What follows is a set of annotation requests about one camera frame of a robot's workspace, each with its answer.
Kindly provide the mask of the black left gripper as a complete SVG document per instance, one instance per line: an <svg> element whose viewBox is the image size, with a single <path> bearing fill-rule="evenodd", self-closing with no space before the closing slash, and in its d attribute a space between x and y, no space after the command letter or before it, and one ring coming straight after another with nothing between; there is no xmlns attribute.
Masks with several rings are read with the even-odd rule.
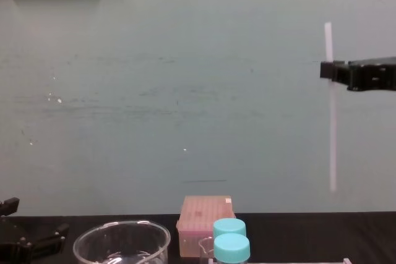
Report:
<svg viewBox="0 0 396 264"><path fill-rule="evenodd" d="M0 203L1 217L1 263L31 263L61 253L69 232L69 225L62 224L44 238L33 242L20 226L6 216L16 213L20 199L13 197Z"/></svg>

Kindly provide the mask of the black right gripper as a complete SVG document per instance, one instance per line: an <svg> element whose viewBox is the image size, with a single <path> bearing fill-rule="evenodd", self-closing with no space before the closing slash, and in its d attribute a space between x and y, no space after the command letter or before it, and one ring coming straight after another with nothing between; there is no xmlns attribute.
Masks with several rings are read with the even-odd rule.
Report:
<svg viewBox="0 0 396 264"><path fill-rule="evenodd" d="M395 91L395 57L381 57L357 61L322 61L320 78L348 85L347 90L363 92L371 90Z"/></svg>

